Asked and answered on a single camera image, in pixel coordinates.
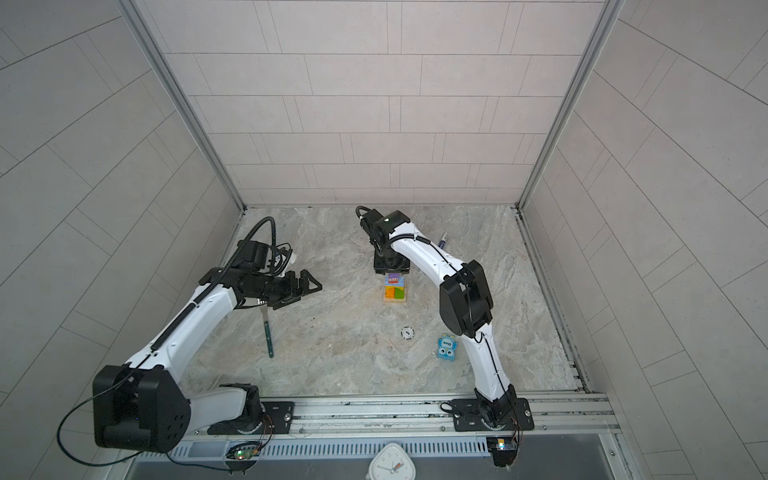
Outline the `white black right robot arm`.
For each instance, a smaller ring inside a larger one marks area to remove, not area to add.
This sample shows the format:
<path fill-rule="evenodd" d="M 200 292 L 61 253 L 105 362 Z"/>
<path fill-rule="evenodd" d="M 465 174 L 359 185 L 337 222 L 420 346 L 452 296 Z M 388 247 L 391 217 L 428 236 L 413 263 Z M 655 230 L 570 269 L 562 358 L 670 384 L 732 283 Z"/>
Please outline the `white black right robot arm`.
<path fill-rule="evenodd" d="M 415 266 L 437 286 L 440 317 L 469 358 L 484 423 L 496 430 L 532 430 L 527 400 L 517 395 L 495 346 L 494 302 L 482 265 L 448 254 L 399 210 L 384 216 L 358 206 L 355 214 L 374 247 L 376 273 L 407 273 Z"/>

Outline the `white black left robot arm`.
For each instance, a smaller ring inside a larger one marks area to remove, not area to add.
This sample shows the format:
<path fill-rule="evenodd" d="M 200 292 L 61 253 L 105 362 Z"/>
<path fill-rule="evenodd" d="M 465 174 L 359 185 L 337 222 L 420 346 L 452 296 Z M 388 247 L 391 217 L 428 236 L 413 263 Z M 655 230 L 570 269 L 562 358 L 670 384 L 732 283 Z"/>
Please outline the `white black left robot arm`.
<path fill-rule="evenodd" d="M 264 424 L 256 386 L 234 383 L 188 398 L 179 383 L 214 328 L 246 300 L 279 309 L 319 292 L 307 270 L 282 276 L 214 268 L 193 297 L 150 343 L 121 365 L 107 365 L 93 380 L 97 446 L 170 452 L 193 431 L 251 433 Z"/>

